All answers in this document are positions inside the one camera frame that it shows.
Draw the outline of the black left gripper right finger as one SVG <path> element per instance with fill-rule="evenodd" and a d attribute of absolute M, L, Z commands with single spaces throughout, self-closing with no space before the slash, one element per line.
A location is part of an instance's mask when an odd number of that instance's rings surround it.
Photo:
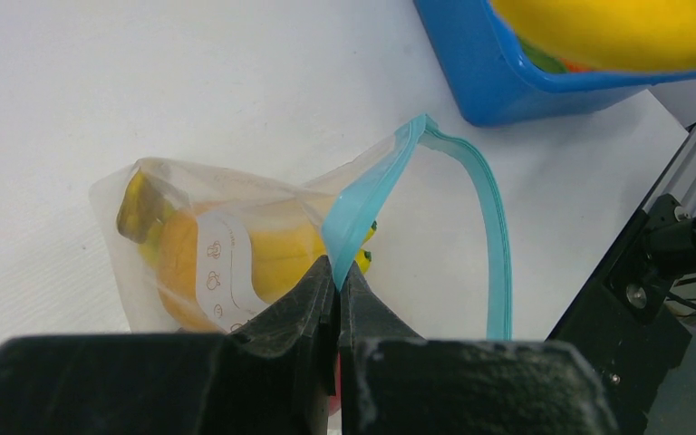
<path fill-rule="evenodd" d="M 615 434 L 591 365 L 564 342 L 427 340 L 357 266 L 340 293 L 346 434 Z"/>

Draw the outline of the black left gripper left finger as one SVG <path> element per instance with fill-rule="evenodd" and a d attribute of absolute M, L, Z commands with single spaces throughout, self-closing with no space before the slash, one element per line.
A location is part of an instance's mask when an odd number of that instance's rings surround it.
<path fill-rule="evenodd" d="M 0 345 L 0 434 L 324 434 L 329 261 L 233 333 L 36 335 Z"/>

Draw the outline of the yellow toy banana bunch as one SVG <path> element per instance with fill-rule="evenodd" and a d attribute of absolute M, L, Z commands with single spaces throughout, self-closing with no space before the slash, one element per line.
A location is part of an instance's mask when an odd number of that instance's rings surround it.
<path fill-rule="evenodd" d="M 217 202 L 219 206 L 210 211 L 219 210 L 222 203 Z M 117 229 L 138 245 L 140 255 L 155 272 L 161 230 L 167 218 L 179 209 L 140 170 L 125 189 L 116 218 Z M 325 254 L 324 243 L 309 223 L 284 229 L 251 229 L 247 233 L 253 286 L 269 304 L 289 291 L 315 259 Z"/>

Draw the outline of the clear zip top bag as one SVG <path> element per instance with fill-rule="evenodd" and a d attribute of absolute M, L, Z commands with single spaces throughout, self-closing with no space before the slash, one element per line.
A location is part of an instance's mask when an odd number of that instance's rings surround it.
<path fill-rule="evenodd" d="M 456 160 L 486 230 L 486 333 L 513 334 L 508 221 L 494 174 L 466 140 L 426 115 L 321 177 L 293 185 L 235 169 L 143 158 L 95 182 L 89 198 L 135 332 L 231 333 L 326 256 L 342 282 L 366 271 L 377 217 L 414 152 Z"/>

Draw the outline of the orange toy citrus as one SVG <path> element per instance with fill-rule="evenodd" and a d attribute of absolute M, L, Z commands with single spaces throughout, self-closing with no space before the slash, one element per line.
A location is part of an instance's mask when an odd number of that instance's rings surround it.
<path fill-rule="evenodd" d="M 218 206 L 211 201 L 177 210 L 167 218 L 159 238 L 159 298 L 166 312 L 190 332 L 226 332 L 207 317 L 196 296 L 197 216 Z"/>

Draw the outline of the red toy apple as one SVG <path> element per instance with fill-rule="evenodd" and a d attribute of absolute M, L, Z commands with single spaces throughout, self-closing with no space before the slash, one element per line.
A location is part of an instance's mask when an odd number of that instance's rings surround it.
<path fill-rule="evenodd" d="M 334 368 L 334 394 L 329 397 L 328 413 L 332 417 L 338 413 L 342 407 L 342 368 L 341 356 L 337 355 Z"/>

